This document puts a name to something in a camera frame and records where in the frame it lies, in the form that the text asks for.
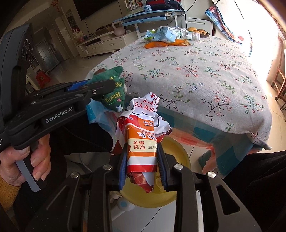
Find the person's left hand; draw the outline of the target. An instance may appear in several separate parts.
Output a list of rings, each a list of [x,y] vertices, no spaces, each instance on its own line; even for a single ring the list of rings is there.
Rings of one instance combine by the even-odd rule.
[[[1,152],[1,177],[10,185],[20,186],[28,182],[32,191],[38,192],[51,170],[50,135],[38,140],[33,148],[16,150],[8,147]]]

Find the orange knit sleeve forearm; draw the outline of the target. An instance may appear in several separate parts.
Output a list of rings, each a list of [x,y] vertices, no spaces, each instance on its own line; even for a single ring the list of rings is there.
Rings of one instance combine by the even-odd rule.
[[[8,211],[14,204],[20,186],[13,186],[0,178],[0,202],[4,211]]]

